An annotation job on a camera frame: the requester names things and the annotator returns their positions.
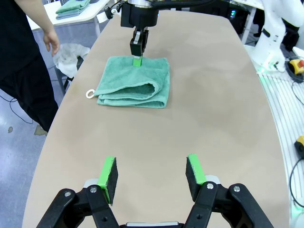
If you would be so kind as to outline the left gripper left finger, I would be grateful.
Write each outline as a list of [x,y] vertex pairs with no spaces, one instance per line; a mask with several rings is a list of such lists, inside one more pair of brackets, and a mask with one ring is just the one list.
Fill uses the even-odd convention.
[[85,217],[93,217],[97,228],[117,228],[119,224],[110,209],[118,180],[116,158],[106,157],[96,184],[79,192],[61,189],[41,219],[43,228],[77,228]]

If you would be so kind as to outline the person's left hand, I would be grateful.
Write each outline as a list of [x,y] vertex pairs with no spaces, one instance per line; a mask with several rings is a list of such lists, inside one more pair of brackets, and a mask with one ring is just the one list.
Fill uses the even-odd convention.
[[47,51],[51,51],[51,55],[54,56],[60,49],[60,42],[56,31],[44,31],[43,41],[45,43]]

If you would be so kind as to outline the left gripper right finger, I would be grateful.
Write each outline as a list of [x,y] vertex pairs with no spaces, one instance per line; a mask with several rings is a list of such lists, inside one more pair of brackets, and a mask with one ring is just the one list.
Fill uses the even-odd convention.
[[220,213],[232,228],[273,227],[245,185],[225,188],[217,180],[207,180],[196,154],[187,156],[185,174],[194,201],[185,228],[206,228],[213,212]]

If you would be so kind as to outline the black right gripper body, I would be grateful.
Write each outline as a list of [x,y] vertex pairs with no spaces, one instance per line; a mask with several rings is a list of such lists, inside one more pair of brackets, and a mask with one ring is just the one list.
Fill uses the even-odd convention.
[[153,27],[157,23],[159,10],[137,7],[128,2],[121,7],[121,27]]

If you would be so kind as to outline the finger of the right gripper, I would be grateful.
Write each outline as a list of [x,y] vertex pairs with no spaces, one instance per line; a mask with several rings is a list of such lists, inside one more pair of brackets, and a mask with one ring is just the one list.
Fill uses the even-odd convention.
[[143,46],[142,32],[138,29],[134,30],[133,38],[130,41],[131,54],[133,55],[133,66],[140,67],[142,65],[142,46]]
[[143,33],[142,33],[142,55],[143,55],[146,45],[147,45],[148,35],[149,35],[149,30],[144,29]]

